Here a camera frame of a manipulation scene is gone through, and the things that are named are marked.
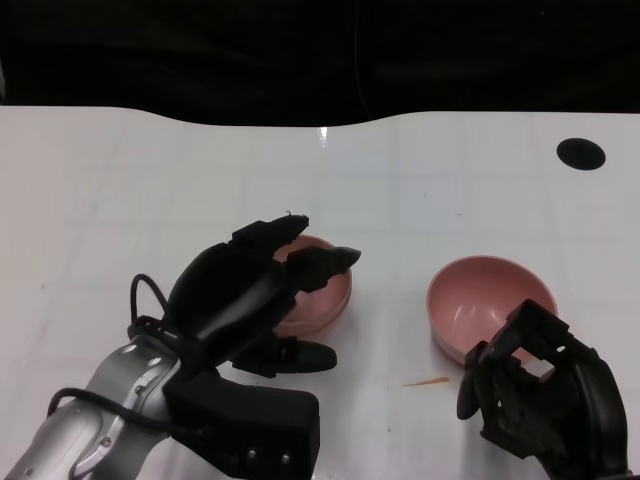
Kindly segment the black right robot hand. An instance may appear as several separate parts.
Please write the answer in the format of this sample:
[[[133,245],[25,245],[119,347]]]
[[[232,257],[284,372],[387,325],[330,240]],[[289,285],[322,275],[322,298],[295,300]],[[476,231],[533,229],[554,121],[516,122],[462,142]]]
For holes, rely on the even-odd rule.
[[[630,479],[624,404],[608,364],[531,299],[465,358],[461,420],[480,413],[482,437],[551,479]]]

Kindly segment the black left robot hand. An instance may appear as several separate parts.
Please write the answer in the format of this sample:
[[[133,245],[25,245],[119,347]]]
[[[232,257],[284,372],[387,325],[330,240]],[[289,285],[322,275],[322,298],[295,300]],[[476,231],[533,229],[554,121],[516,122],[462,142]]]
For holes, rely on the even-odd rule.
[[[200,253],[176,281],[164,320],[216,368],[266,378],[278,374],[333,369],[335,351],[302,334],[280,335],[277,327],[298,310],[298,295],[328,288],[360,259],[350,247],[305,246],[282,261],[277,252],[292,245],[308,227],[305,215],[256,221],[225,243]]]

